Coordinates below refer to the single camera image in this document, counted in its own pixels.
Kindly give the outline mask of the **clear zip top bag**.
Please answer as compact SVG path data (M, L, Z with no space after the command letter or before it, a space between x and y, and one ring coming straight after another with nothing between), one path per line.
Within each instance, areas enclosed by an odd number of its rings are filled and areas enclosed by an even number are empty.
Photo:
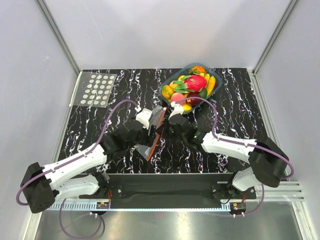
M142 140L136 150L149 162L160 139L160 127L167 107L157 105L153 110L142 109L135 117L143 125Z

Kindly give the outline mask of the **pink peach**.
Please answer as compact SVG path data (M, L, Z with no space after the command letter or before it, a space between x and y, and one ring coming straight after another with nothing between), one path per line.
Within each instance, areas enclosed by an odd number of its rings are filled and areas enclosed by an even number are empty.
M180 105L184 105L186 103L185 101L185 96L182 94L182 93L179 93L179 92L175 92L172 94L170 100L172 102L176 102Z

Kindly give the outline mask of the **yellow green mango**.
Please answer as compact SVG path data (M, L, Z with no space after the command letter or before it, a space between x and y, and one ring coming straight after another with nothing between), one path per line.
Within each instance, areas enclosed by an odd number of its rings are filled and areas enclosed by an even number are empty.
M168 100L171 99L174 93L174 90L169 85L164 85L161 89L162 96Z

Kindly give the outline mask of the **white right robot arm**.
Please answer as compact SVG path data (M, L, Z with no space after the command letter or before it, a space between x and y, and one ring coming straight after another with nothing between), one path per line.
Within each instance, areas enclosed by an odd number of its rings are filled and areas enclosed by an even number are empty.
M239 198L256 185L277 188L285 177L288 156L268 136L239 139L197 129L182 115L169 117L169 134L193 151L220 154L241 160L249 167L237 171L227 185L228 195Z

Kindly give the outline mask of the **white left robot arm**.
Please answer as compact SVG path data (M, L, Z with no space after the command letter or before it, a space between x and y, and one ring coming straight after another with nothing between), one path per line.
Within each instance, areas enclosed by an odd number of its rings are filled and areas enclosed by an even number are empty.
M33 214L37 214L66 198L103 198L108 193L108 186L102 175L93 173L80 178L77 176L106 164L108 160L122 158L134 146L151 148L165 111L163 107L157 111L144 108L135 118L73 156L45 166L40 166L38 162L29 165L20 184L20 193L26 199L26 206Z

